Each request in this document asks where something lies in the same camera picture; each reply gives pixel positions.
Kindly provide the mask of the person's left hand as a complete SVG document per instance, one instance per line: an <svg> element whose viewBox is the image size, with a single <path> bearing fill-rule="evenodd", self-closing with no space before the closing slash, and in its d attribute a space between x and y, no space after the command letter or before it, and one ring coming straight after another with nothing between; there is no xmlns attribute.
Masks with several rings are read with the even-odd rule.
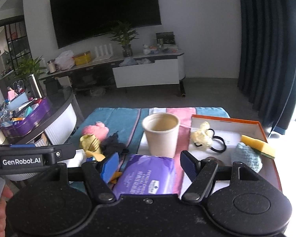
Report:
<svg viewBox="0 0 296 237"><path fill-rule="evenodd" d="M13 192L5 185L0 198L0 236L5 236L6 228L6 199L13 197Z"/></svg>

